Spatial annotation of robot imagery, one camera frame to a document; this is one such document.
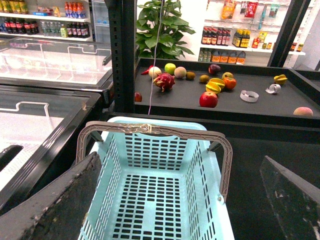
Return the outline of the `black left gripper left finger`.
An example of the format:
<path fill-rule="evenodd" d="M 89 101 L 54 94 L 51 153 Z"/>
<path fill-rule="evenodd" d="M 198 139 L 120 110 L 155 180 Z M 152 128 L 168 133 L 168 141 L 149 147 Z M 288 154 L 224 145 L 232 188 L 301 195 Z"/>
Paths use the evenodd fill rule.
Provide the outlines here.
<path fill-rule="evenodd" d="M 76 240 L 102 169 L 93 152 L 0 217 L 2 240 Z"/>

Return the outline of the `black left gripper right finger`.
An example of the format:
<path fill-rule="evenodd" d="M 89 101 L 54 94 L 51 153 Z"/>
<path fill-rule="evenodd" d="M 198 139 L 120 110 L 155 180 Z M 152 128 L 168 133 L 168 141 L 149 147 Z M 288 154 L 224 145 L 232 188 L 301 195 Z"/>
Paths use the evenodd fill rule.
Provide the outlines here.
<path fill-rule="evenodd" d="M 260 175 L 273 213 L 287 240 L 320 238 L 320 189 L 265 156 Z"/>

